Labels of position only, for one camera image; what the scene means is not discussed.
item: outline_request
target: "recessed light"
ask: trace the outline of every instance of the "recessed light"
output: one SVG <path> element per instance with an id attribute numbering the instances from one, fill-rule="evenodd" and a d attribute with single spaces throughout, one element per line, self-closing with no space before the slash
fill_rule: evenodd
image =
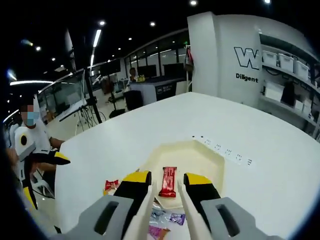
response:
<path id="1" fill-rule="evenodd" d="M 198 1 L 196 1 L 196 0 L 192 0 L 192 1 L 190 1 L 190 5 L 191 6 L 197 6 L 198 5 Z"/>

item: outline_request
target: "monitor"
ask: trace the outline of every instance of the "monitor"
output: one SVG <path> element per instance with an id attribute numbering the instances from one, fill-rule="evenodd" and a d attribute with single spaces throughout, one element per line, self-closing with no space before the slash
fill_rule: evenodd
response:
<path id="1" fill-rule="evenodd" d="M 186 71 L 183 63 L 174 63 L 163 65 L 164 75 L 170 78 L 184 78 Z"/>
<path id="2" fill-rule="evenodd" d="M 156 65 L 149 65 L 149 66 L 139 66 L 138 75 L 144 75 L 145 78 L 152 78 L 157 76 L 157 67 Z"/>

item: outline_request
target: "glass wall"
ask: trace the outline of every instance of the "glass wall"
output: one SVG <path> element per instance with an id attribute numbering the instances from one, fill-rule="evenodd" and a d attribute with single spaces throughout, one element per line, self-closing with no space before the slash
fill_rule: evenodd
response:
<path id="1" fill-rule="evenodd" d="M 139 67 L 152 65 L 156 68 L 156 76 L 165 76 L 166 65 L 184 63 L 186 44 L 190 44 L 188 30 L 160 39 L 137 50 L 124 59 L 127 77 L 130 75 L 131 67 L 136 68 L 139 74 Z"/>

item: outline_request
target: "red wrapper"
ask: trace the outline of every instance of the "red wrapper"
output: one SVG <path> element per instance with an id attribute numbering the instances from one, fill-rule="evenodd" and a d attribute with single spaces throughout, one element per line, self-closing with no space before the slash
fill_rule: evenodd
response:
<path id="1" fill-rule="evenodd" d="M 107 191 L 109 189 L 112 188 L 112 186 L 117 186 L 119 184 L 119 180 L 115 180 L 115 181 L 108 181 L 106 180 L 105 181 L 105 187 L 104 187 L 104 190 Z"/>
<path id="2" fill-rule="evenodd" d="M 159 192 L 160 197 L 175 198 L 175 170 L 176 166 L 166 166 L 163 168 L 162 190 Z"/>

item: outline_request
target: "white tabletop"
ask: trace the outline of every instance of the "white tabletop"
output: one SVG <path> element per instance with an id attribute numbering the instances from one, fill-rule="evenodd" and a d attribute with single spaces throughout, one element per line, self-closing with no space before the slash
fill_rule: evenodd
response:
<path id="1" fill-rule="evenodd" d="M 71 160 L 57 166 L 55 177 L 62 231 L 73 228 L 80 213 L 102 197 L 106 180 L 134 172 L 160 144 L 192 136 L 254 160 L 253 168 L 226 160 L 221 197 L 250 212 L 266 234 L 290 237 L 313 209 L 320 187 L 318 142 L 263 111 L 185 93 L 112 118 L 61 146 Z"/>
<path id="2" fill-rule="evenodd" d="M 81 107 L 85 106 L 87 104 L 87 101 L 83 98 L 77 102 L 75 102 L 74 104 L 70 105 L 70 107 L 63 111 L 59 116 L 57 116 L 56 118 L 60 121 L 61 119 L 63 119 L 65 116 L 68 116 L 69 114 L 79 110 Z"/>

